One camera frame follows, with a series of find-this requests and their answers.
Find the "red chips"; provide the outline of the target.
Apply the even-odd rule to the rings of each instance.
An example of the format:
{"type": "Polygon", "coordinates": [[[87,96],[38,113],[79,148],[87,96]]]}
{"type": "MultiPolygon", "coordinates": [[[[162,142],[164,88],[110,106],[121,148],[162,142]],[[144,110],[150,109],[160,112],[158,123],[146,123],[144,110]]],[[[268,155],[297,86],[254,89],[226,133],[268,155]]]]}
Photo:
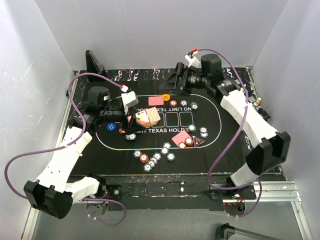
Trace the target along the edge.
{"type": "Polygon", "coordinates": [[[180,149],[185,149],[187,147],[191,147],[193,145],[193,139],[191,137],[187,137],[184,141],[181,141],[178,144],[180,149]]]}
{"type": "Polygon", "coordinates": [[[120,133],[120,134],[125,134],[126,131],[125,131],[124,129],[120,128],[120,129],[119,129],[119,133],[120,133]]]}
{"type": "Polygon", "coordinates": [[[169,105],[170,105],[171,107],[176,107],[176,106],[178,105],[178,103],[177,103],[176,100],[171,100],[171,101],[169,102],[169,105]]]}

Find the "red playing card deck box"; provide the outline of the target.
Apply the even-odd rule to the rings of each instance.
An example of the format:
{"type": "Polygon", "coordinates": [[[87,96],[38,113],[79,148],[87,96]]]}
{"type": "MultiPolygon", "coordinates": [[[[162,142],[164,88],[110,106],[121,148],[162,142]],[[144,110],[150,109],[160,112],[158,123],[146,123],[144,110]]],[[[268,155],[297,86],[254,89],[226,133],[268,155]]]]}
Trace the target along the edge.
{"type": "Polygon", "coordinates": [[[156,125],[161,120],[161,117],[156,107],[145,108],[137,112],[135,116],[137,118],[136,121],[145,128],[149,128],[153,125],[156,125]]]}

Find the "green chips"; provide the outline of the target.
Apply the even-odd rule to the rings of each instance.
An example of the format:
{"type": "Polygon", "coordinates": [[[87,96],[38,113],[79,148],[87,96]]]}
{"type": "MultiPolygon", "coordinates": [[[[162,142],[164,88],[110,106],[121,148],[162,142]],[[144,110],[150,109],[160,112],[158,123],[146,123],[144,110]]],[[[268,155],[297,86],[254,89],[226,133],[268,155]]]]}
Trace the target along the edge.
{"type": "Polygon", "coordinates": [[[192,110],[197,110],[199,108],[198,104],[196,102],[191,102],[190,103],[190,107],[192,110]]]}

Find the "red backed playing card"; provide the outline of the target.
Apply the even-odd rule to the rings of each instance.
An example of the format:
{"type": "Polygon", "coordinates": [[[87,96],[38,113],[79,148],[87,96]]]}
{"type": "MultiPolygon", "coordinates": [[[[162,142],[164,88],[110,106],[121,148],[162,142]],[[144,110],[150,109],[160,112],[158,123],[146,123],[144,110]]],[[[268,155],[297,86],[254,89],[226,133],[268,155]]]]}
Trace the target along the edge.
{"type": "Polygon", "coordinates": [[[148,105],[149,106],[163,106],[164,105],[164,97],[162,95],[149,96],[148,97],[148,105]]]}

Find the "red poker chip stack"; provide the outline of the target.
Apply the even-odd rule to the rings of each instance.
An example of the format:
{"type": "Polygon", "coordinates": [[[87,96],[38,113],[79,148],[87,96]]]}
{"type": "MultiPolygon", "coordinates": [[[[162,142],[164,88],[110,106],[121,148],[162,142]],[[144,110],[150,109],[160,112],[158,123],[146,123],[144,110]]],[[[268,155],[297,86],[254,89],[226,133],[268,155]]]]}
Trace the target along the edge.
{"type": "Polygon", "coordinates": [[[139,160],[141,163],[146,164],[149,161],[149,157],[147,154],[142,153],[141,156],[139,157],[139,160]]]}

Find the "blue poker chip stack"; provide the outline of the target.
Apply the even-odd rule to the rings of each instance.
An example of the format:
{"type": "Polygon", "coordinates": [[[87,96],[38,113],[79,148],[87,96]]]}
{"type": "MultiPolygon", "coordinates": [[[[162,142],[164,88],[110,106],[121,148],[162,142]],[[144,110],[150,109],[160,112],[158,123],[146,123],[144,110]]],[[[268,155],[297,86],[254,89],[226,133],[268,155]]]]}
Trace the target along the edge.
{"type": "Polygon", "coordinates": [[[148,162],[143,166],[143,170],[145,172],[150,172],[158,163],[158,161],[161,159],[161,154],[156,152],[149,160],[148,162]]]}

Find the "green poker chip stack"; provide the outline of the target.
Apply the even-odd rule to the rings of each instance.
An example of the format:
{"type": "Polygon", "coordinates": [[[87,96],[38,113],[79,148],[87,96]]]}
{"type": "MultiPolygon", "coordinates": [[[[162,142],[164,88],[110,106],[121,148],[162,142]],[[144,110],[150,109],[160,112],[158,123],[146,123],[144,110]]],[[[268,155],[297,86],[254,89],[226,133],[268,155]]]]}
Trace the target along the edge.
{"type": "Polygon", "coordinates": [[[167,160],[169,162],[173,162],[176,158],[175,154],[174,153],[168,153],[167,156],[166,156],[167,160]]]}

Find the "black triangular dealer button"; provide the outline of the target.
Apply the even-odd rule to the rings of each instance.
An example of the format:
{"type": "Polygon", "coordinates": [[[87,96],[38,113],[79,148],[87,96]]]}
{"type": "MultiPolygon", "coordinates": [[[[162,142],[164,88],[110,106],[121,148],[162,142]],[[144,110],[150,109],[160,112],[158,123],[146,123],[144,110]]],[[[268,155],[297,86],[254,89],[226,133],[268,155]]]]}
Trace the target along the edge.
{"type": "Polygon", "coordinates": [[[193,141],[193,147],[194,148],[199,147],[200,145],[202,145],[205,142],[203,139],[200,139],[200,138],[198,138],[196,136],[192,137],[192,141],[193,141]]]}

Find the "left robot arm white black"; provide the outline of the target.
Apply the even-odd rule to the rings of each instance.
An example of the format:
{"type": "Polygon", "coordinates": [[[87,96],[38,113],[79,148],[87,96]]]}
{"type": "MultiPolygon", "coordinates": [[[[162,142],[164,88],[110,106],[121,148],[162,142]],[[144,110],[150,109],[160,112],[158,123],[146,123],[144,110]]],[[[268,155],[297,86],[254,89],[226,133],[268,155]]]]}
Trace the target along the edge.
{"type": "Polygon", "coordinates": [[[103,177],[88,174],[81,180],[68,183],[68,178],[83,150],[103,123],[121,122],[125,134],[143,129],[137,122],[136,93],[123,85],[121,96],[111,99],[109,89],[92,87],[87,101],[76,108],[76,115],[67,128],[58,150],[35,181],[23,187],[30,205],[39,211],[63,219],[72,205],[86,197],[105,202],[110,191],[103,177]]]}

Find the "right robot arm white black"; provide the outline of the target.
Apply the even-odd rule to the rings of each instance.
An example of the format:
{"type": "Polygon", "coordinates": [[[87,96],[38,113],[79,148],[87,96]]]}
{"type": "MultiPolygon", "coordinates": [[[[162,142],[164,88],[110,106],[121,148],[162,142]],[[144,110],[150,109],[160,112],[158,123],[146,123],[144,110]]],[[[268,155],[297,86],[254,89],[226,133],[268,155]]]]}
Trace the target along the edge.
{"type": "Polygon", "coordinates": [[[188,65],[177,63],[170,77],[160,85],[160,90],[179,95],[189,95],[192,89],[205,89],[207,94],[227,111],[238,123],[239,128],[222,153],[211,165],[212,171],[224,157],[241,132],[249,138],[253,150],[246,156],[245,163],[227,178],[225,187],[211,184],[210,187],[226,191],[232,199],[245,192],[265,172],[286,161],[291,142],[290,135],[279,132],[257,112],[249,102],[249,93],[240,76],[227,79],[222,70],[224,56],[210,50],[196,58],[197,49],[187,52],[188,65]]]}

